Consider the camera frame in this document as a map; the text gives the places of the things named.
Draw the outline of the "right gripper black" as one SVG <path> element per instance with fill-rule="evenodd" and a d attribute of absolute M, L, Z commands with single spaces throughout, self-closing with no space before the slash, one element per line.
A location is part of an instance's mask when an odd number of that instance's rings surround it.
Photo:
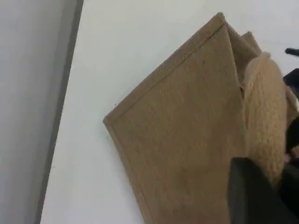
<path fill-rule="evenodd" d="M 286 48 L 285 53 L 299 56 L 299 49 Z M 283 77 L 284 83 L 291 88 L 294 94 L 299 93 L 299 68 L 295 68 Z M 299 145 L 299 118 L 294 119 L 286 132 L 286 151 L 290 152 Z"/>

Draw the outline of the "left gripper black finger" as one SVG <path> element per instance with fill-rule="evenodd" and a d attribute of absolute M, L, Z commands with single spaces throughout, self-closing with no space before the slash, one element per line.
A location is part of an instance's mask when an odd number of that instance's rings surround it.
<path fill-rule="evenodd" d="M 287 208 L 299 217 L 299 161 L 291 161 L 284 167 L 279 194 Z"/>
<path fill-rule="evenodd" d="M 261 169 L 250 159 L 235 157 L 230 163 L 228 211 L 233 224 L 297 224 Z"/>

